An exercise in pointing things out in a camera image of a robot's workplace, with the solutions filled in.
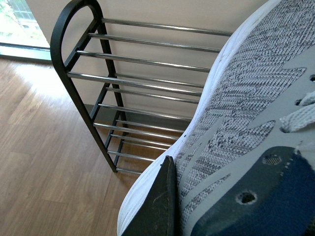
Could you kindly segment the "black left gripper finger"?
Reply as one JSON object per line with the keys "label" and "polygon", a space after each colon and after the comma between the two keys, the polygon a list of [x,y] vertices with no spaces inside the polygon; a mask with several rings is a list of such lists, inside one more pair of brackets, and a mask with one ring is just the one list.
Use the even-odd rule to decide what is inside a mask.
{"label": "black left gripper finger", "polygon": [[177,224],[177,173],[174,160],[166,156],[153,185],[124,236],[173,236]]}

